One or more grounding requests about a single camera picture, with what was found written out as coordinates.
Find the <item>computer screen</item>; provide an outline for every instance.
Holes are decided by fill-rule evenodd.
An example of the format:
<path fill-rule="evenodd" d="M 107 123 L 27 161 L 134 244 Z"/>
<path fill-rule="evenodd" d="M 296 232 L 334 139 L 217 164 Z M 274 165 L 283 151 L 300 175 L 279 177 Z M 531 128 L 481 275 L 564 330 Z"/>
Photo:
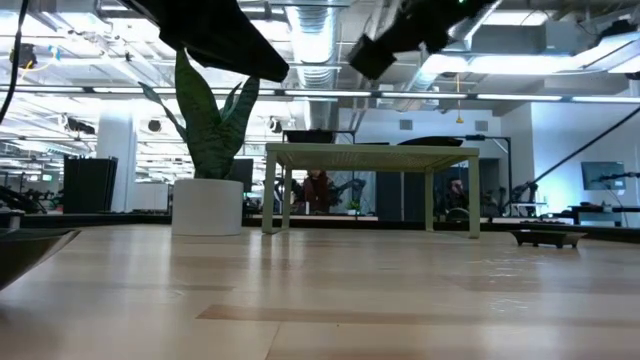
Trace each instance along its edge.
<path fill-rule="evenodd" d="M 582 163 L 582 183 L 585 190 L 625 190 L 624 178 L 601 180 L 603 176 L 624 174 L 622 161 L 593 161 Z"/>
<path fill-rule="evenodd" d="M 243 183 L 244 192 L 251 192 L 251 183 L 253 181 L 253 159 L 233 160 L 229 180 Z"/>

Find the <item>exposed ceiling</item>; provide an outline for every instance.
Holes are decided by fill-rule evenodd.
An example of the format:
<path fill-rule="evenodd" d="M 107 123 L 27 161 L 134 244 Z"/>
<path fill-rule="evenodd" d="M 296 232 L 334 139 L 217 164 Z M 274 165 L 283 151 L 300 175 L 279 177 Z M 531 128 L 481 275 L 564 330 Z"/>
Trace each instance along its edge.
<path fill-rule="evenodd" d="M 143 81 L 156 87 L 174 85 L 175 53 L 159 40 L 159 31 L 155 25 L 127 10 L 116 0 L 98 1 L 98 8 L 95 8 L 93 0 L 48 1 L 57 1 L 58 8 L 64 11 L 56 13 L 30 11 L 23 27 L 23 42 L 35 45 L 34 53 L 38 64 L 34 70 L 27 72 L 21 70 L 19 84 L 111 87 L 136 86 L 138 81 Z M 296 1 L 290 0 L 289 3 L 296 3 Z M 17 0 L 10 0 L 7 6 L 0 5 L 0 84 L 9 83 L 11 67 L 9 56 L 16 30 L 18 3 Z M 416 77 L 422 74 L 420 69 L 427 57 L 419 52 L 397 56 L 398 61 L 375 82 L 363 79 L 347 62 L 347 54 L 363 32 L 375 36 L 390 26 L 399 4 L 398 0 L 343 1 L 350 6 L 335 8 L 337 18 L 335 29 L 333 29 L 335 36 L 332 37 L 335 41 L 329 44 L 335 50 L 335 54 L 329 61 L 320 64 L 301 63 L 299 45 L 294 46 L 292 42 L 291 24 L 280 21 L 286 20 L 287 15 L 291 15 L 289 12 L 281 6 L 274 5 L 273 13 L 278 16 L 269 20 L 265 19 L 264 12 L 261 12 L 262 2 L 241 1 L 240 3 L 253 19 L 253 24 L 291 65 L 289 76 L 282 84 L 263 81 L 262 88 L 302 88 L 307 84 L 304 77 L 308 76 L 308 69 L 335 72 L 333 87 L 344 90 L 361 88 L 408 90 L 412 84 L 415 84 Z M 561 71 L 561 75 L 507 75 L 478 73 L 474 70 L 474 60 L 496 55 L 493 52 L 486 52 L 486 49 L 497 49 L 495 51 L 500 56 L 547 54 L 569 58 L 586 50 L 588 45 L 596 40 L 595 34 L 610 26 L 612 21 L 623 18 L 637 23 L 639 17 L 636 0 L 586 2 L 583 0 L 504 0 L 496 11 L 484 19 L 480 29 L 473 35 L 471 46 L 462 49 L 445 49 L 443 54 L 449 58 L 446 58 L 447 62 L 442 70 L 432 69 L 434 73 L 428 83 L 428 89 L 486 93 L 619 93 L 627 86 L 625 76 L 609 73 L 605 68 L 579 67 L 570 71 Z M 536 48 L 533 47 L 533 45 L 538 46 L 540 41 L 546 45 L 543 51 L 535 50 Z M 309 52 L 314 47 L 326 44 L 307 45 L 309 47 L 306 51 Z M 465 64 L 470 64 L 458 74 L 458 77 L 441 73 L 450 71 L 446 67 L 451 66 L 453 57 L 463 60 Z M 209 84 L 216 88 L 231 88 L 245 79 L 242 75 L 216 69 L 199 68 L 199 70 Z M 65 130 L 65 126 L 61 125 L 63 123 L 61 115 L 65 114 L 67 117 L 82 121 L 99 131 L 100 109 L 109 106 L 111 98 L 97 94 L 90 96 L 86 94 L 78 94 L 78 96 L 17 94 L 7 119 L 0 127 L 0 138 L 6 144 L 5 152 L 14 157 L 36 155 L 36 158 L 46 152 L 89 155 L 95 149 L 95 137 L 82 135 L 85 141 L 73 141 L 78 134 Z M 139 135 L 142 145 L 138 149 L 141 174 L 157 173 L 145 170 L 147 164 L 144 161 L 147 159 L 153 159 L 156 162 L 155 165 L 162 160 L 168 168 L 171 168 L 171 164 L 175 165 L 176 158 L 180 163 L 183 162 L 183 158 L 188 159 L 186 147 L 180 144 L 177 133 L 166 121 L 161 109 L 143 100 L 132 101 L 137 102 L 136 108 L 141 110 L 140 117 L 143 120 Z M 354 103 L 345 99 L 341 99 L 337 104 L 340 107 L 352 108 L 354 111 L 364 111 L 371 105 L 370 102 Z M 175 113 L 179 113 L 175 100 L 168 99 L 168 105 Z M 281 135 L 272 133 L 268 128 L 272 121 L 281 122 L 285 129 L 309 128 L 312 125 L 309 119 L 305 118 L 306 106 L 308 105 L 305 101 L 259 101 L 252 113 L 247 141 L 254 144 L 278 141 Z M 456 108 L 458 103 L 455 100 L 440 100 L 436 105 L 426 106 L 421 102 L 409 102 L 403 103 L 402 106 L 404 110 L 422 108 L 445 112 Z M 500 114 L 506 107 L 502 102 L 473 101 L 463 102 L 462 108 L 487 109 Z M 146 128 L 147 121 L 153 119 L 163 122 L 160 132 L 151 132 Z M 345 124 L 338 124 L 338 126 L 344 127 Z M 37 138 L 40 141 L 12 140 L 21 136 Z M 255 154 L 260 158 L 259 149 L 255 150 Z M 183 172 L 183 169 L 178 169 L 179 166 L 174 168 L 166 172 Z"/>

